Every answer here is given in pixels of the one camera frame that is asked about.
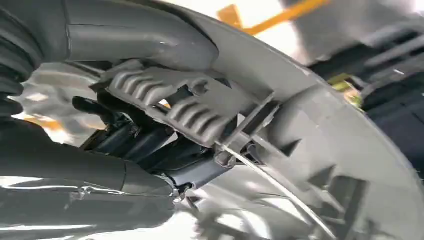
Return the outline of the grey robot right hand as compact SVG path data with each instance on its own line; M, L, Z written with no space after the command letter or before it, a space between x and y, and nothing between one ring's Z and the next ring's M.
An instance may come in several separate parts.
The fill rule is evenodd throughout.
M148 60L186 71L237 60L262 72L295 61L188 8L157 0L3 0L0 3L1 239L155 228L175 212L172 186L137 163L52 141L15 119L13 101L43 64Z

